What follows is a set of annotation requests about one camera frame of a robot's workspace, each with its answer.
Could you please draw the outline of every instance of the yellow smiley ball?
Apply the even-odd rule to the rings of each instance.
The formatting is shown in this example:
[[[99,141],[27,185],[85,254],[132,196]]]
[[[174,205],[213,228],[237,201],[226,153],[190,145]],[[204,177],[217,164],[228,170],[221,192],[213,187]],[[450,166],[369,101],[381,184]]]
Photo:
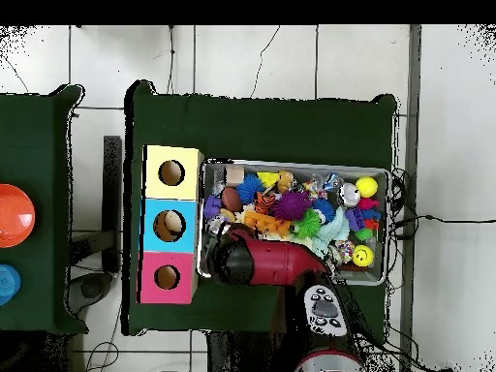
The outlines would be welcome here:
[[[377,181],[372,177],[361,177],[356,182],[360,195],[365,199],[372,197],[377,193]]]
[[[358,245],[353,252],[353,262],[358,266],[369,266],[374,261],[374,252],[366,245]]]

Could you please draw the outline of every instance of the round hole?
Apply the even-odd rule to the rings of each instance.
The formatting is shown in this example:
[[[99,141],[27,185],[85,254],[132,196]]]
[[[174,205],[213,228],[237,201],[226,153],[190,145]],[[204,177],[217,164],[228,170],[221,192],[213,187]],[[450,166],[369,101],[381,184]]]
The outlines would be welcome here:
[[[173,290],[179,280],[179,271],[173,265],[163,265],[155,271],[155,284],[163,290]]]
[[[184,180],[184,167],[175,160],[167,160],[159,168],[159,179],[166,185],[179,185]]]
[[[162,241],[174,242],[186,231],[186,221],[178,211],[161,211],[153,221],[153,231]]]

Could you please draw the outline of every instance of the orange lid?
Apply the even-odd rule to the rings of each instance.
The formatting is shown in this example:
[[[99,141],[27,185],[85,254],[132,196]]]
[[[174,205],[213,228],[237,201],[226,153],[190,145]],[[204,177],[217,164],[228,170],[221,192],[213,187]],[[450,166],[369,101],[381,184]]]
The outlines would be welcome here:
[[[19,188],[0,184],[0,248],[20,244],[33,230],[35,207]]]

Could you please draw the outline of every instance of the blue lid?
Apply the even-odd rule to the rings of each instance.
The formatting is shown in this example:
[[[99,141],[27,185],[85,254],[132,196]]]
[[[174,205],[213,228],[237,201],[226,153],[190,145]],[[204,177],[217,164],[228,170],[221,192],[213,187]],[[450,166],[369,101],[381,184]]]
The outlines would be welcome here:
[[[20,288],[19,273],[10,265],[0,263],[0,305],[8,302]]]

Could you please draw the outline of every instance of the green table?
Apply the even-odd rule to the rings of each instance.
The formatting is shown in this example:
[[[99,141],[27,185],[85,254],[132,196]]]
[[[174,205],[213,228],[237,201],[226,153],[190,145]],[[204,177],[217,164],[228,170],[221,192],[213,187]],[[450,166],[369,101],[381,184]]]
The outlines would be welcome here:
[[[0,182],[32,200],[30,236],[0,249],[0,264],[21,277],[19,292],[0,307],[0,329],[85,332],[65,307],[69,265],[68,119],[81,87],[61,86],[48,96],[0,95]]]
[[[396,103],[321,99],[283,101],[156,95],[137,81],[127,92],[124,171],[123,317],[131,334],[143,328],[268,331],[279,287],[222,286],[200,279],[190,305],[136,303],[141,150],[145,144],[199,149],[206,158],[376,167],[390,170]],[[385,286],[352,287],[379,341],[384,340]]]

